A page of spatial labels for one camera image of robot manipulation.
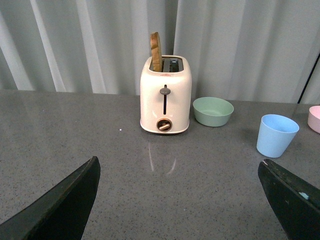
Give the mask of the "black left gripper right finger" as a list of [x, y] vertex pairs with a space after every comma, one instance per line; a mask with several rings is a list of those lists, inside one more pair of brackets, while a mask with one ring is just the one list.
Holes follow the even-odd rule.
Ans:
[[320, 238], [320, 190], [270, 159], [258, 166], [265, 196], [290, 240]]

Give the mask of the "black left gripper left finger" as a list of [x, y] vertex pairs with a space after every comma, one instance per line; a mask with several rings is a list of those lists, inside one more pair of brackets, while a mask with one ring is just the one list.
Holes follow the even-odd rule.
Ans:
[[80, 240], [101, 175], [94, 156], [31, 205], [0, 225], [2, 240]]

